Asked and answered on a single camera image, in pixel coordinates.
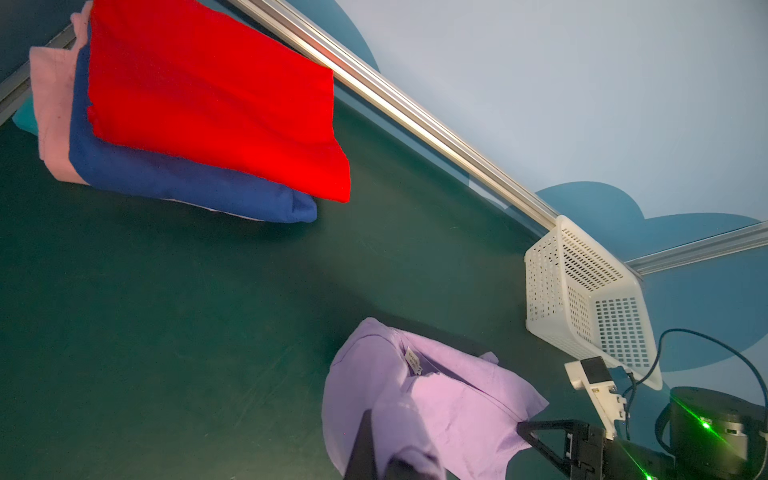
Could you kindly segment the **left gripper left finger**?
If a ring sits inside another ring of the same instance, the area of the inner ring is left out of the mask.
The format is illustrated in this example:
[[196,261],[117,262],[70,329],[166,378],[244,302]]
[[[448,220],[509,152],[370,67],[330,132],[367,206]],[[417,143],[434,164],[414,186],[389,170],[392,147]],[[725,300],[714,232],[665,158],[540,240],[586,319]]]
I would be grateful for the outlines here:
[[344,480],[378,480],[372,433],[372,412],[366,410],[359,424]]

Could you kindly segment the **white plastic laundry basket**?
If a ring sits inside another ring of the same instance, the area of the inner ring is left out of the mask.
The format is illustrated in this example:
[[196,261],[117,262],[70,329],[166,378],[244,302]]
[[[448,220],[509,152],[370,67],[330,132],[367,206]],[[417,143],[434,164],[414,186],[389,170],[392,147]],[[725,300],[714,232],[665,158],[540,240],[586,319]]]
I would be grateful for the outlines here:
[[601,356],[663,387],[648,310],[634,273],[564,215],[525,254],[526,328],[577,360]]

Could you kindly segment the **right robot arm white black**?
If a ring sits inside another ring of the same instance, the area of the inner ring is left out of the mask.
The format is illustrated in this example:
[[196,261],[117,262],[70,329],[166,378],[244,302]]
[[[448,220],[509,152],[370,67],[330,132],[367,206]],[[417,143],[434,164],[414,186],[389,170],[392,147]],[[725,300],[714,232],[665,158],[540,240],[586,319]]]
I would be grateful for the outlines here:
[[659,451],[580,420],[522,422],[517,432],[568,479],[765,479],[766,418],[733,395],[675,387],[654,424]]

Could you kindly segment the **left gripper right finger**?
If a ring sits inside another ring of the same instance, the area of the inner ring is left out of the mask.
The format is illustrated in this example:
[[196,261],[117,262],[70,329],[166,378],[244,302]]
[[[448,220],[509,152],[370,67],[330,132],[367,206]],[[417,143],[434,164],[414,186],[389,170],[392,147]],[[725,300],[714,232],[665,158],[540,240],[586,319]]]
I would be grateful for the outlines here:
[[384,480],[441,480],[444,469],[429,459],[410,462],[393,458],[384,472]]

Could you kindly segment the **purple t shirt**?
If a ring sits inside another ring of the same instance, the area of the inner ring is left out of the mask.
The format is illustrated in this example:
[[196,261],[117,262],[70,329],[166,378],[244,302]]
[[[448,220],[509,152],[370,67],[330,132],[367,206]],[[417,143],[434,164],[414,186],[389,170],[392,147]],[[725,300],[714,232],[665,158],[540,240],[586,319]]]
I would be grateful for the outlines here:
[[432,479],[502,479],[510,459],[529,446],[517,425],[547,405],[491,352],[469,355],[369,317],[331,363],[322,430],[339,472],[369,412],[380,473],[402,460]]

